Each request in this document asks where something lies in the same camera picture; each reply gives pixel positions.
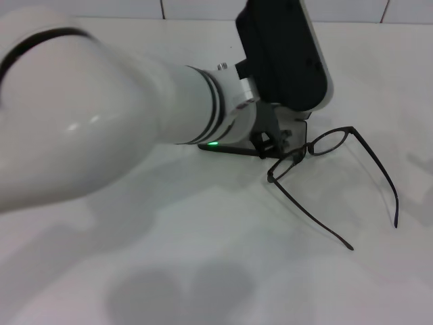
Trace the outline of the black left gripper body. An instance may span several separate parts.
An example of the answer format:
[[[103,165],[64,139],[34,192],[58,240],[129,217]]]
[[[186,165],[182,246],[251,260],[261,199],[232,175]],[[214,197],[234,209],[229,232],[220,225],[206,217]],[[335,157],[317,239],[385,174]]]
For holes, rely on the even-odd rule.
[[[257,132],[266,132],[273,140],[273,148],[279,149],[280,128],[272,105],[259,101],[256,104],[256,120],[252,129],[253,134]]]

